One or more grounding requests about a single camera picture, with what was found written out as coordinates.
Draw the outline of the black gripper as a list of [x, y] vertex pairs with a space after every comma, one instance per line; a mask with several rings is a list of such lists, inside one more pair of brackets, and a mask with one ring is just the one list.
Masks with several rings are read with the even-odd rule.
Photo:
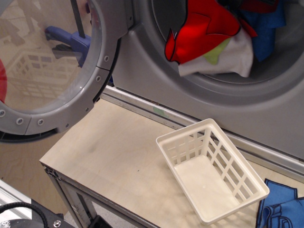
[[221, 7], [217, 8], [218, 12], [228, 11], [228, 12], [235, 12], [240, 10], [240, 4], [243, 0], [218, 0], [217, 3], [221, 5]]

